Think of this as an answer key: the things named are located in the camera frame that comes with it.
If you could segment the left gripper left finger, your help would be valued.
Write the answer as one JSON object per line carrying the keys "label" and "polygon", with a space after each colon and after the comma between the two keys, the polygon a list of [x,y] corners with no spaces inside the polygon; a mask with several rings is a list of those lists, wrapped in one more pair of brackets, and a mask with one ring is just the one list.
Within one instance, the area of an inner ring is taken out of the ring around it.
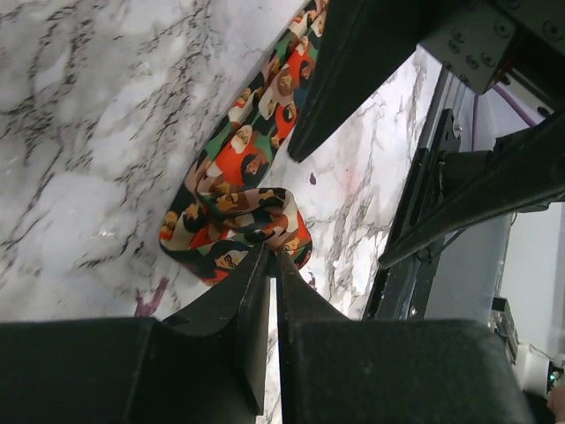
{"label": "left gripper left finger", "polygon": [[269,252],[165,320],[1,327],[4,423],[252,423],[263,413]]}

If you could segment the colourful patterned necktie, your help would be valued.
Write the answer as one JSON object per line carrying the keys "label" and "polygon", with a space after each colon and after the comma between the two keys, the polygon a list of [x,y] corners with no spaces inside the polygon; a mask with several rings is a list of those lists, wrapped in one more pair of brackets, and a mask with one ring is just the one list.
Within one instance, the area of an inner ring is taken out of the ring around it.
{"label": "colourful patterned necktie", "polygon": [[310,1],[275,43],[188,170],[162,219],[164,253],[203,283],[231,274],[256,245],[298,268],[313,243],[293,194],[261,186],[303,109],[328,2]]}

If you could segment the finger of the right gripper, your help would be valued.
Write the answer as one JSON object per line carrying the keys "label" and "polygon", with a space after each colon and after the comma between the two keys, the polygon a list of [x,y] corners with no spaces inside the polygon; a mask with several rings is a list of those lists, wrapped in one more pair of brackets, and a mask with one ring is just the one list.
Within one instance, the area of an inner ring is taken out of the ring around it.
{"label": "finger of the right gripper", "polygon": [[305,104],[287,151],[303,162],[418,44],[418,1],[331,1]]}

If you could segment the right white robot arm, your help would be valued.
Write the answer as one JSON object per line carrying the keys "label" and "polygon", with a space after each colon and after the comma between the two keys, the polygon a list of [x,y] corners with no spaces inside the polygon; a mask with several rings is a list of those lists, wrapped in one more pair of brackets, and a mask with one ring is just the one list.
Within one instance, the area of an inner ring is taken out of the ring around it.
{"label": "right white robot arm", "polygon": [[438,237],[564,194],[561,1],[333,1],[288,152],[313,153],[416,50],[474,93],[516,75],[550,113],[509,135],[485,164],[380,258],[388,268]]}

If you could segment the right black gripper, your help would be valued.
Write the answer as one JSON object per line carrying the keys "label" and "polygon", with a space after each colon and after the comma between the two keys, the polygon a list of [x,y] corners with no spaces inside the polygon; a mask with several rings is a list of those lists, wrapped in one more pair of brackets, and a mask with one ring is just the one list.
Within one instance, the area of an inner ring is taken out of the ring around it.
{"label": "right black gripper", "polygon": [[564,94],[563,1],[424,1],[420,45],[482,95],[510,73]]}

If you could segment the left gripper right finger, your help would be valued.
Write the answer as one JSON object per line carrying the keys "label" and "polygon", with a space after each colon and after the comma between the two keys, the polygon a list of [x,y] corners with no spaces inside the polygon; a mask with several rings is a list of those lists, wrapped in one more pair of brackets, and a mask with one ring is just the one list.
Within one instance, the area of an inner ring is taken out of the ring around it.
{"label": "left gripper right finger", "polygon": [[286,423],[531,423],[501,341],[465,320],[355,321],[278,255]]}

